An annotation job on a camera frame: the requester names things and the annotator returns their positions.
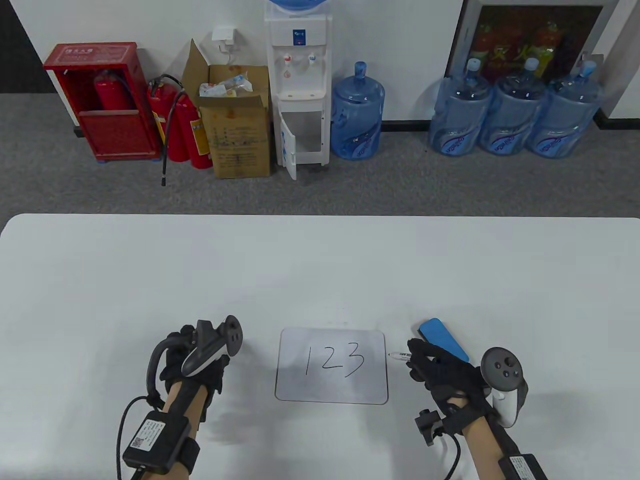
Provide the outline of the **person's left hand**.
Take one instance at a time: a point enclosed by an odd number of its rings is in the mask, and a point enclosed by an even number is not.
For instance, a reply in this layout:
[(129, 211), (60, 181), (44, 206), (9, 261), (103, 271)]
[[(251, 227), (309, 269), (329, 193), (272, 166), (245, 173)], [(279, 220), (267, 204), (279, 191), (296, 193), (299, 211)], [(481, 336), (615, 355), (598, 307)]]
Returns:
[[(181, 338), (191, 341), (194, 331), (195, 328), (192, 325), (186, 324), (179, 332), (171, 332), (167, 338)], [(190, 348), (187, 346), (173, 346), (166, 351), (166, 366), (160, 373), (159, 379), (165, 383), (167, 392), (170, 391), (174, 383), (182, 382), (186, 378), (182, 373), (182, 365), (189, 354)], [(230, 356), (223, 354), (190, 379), (204, 386), (208, 396), (212, 396), (215, 392), (221, 393), (224, 370), (229, 362)]]

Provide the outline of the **person's right hand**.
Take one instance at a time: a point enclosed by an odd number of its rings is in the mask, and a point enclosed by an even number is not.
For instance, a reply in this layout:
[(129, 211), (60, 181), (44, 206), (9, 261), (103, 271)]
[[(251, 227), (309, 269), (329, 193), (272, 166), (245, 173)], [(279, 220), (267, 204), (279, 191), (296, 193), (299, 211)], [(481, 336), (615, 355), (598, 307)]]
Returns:
[(420, 338), (407, 341), (409, 375), (430, 391), (441, 412), (452, 416), (452, 399), (466, 401), (483, 416), (494, 414), (485, 395), (487, 386), (480, 368), (472, 366), (434, 343)]

